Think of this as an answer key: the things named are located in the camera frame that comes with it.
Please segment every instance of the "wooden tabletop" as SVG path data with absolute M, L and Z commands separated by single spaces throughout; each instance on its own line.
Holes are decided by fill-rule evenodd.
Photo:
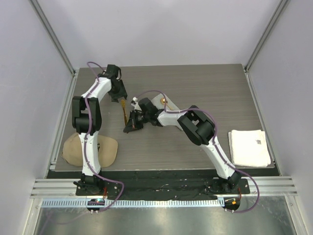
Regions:
M 127 114 L 133 108 L 130 100 L 147 90 L 163 91 L 180 109 L 197 105 L 215 118 L 219 142 L 229 158 L 229 131 L 262 129 L 240 64 L 122 67 L 122 75 L 128 93 Z M 80 69 L 74 95 L 85 93 L 94 80 L 88 68 Z M 152 99 L 156 95 L 150 93 L 144 97 Z M 106 95 L 100 109 L 99 134 L 118 142 L 116 160 L 104 170 L 214 168 L 206 154 L 176 127 L 154 127 L 147 123 L 144 129 L 125 134 L 120 103 L 111 102 Z M 71 166 L 60 156 L 63 143 L 74 132 L 70 108 L 55 171 L 81 171 L 81 167 Z

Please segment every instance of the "tan fabric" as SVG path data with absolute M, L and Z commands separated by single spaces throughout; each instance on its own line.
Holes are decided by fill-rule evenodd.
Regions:
M 117 141 L 106 136 L 98 136 L 100 148 L 98 158 L 101 167 L 112 165 L 117 154 Z M 71 165 L 83 166 L 83 151 L 78 133 L 71 135 L 64 143 L 62 157 Z

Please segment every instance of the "light purple wall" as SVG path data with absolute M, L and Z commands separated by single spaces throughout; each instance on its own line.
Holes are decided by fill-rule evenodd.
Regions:
M 313 1 L 290 1 L 251 69 L 275 156 L 313 233 Z
M 39 0 L 75 67 L 246 64 L 278 2 Z
M 0 234 L 22 234 L 71 75 L 26 0 L 0 7 Z

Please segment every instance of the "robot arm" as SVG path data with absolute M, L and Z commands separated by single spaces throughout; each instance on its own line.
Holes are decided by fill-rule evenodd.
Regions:
M 215 137 L 213 144 L 215 125 L 203 112 L 192 110 L 184 113 L 167 113 L 164 110 L 158 110 L 148 98 L 144 98 L 138 103 L 133 102 L 133 105 L 135 110 L 131 111 L 130 120 L 124 132 L 128 133 L 142 129 L 143 124 L 147 122 L 154 126 L 177 126 L 185 132 L 193 144 L 198 145 L 207 154 L 216 168 L 223 188 L 227 191 L 236 187 L 241 175 L 227 165 L 233 166 L 221 149 L 217 137 Z M 190 108 L 197 109 L 197 106 L 191 106 Z M 219 148 L 227 164 L 223 161 L 214 145 Z
M 81 96 L 75 96 L 72 100 L 72 125 L 79 134 L 82 149 L 86 143 L 86 154 L 89 164 L 93 170 L 99 174 L 101 167 L 98 160 L 98 131 L 101 128 L 102 119 L 99 103 L 102 98 L 108 93 L 113 102 L 118 102 L 119 98 L 127 98 L 127 93 L 120 79 L 121 69 L 115 65 L 108 65 L 107 70 L 99 74 L 99 80 L 90 87 L 90 89 Z M 82 113 L 86 109 L 85 98 L 88 95 L 88 104 L 90 107 L 92 127 L 91 132 L 86 136 L 89 129 L 89 116 L 87 113 Z M 82 183 L 94 183 L 96 178 L 86 163 L 85 153 L 83 151 L 83 172 Z

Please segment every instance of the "white towel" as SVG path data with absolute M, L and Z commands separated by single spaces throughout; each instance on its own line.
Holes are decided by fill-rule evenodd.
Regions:
M 235 165 L 266 167 L 271 163 L 264 131 L 232 130 L 228 138 Z

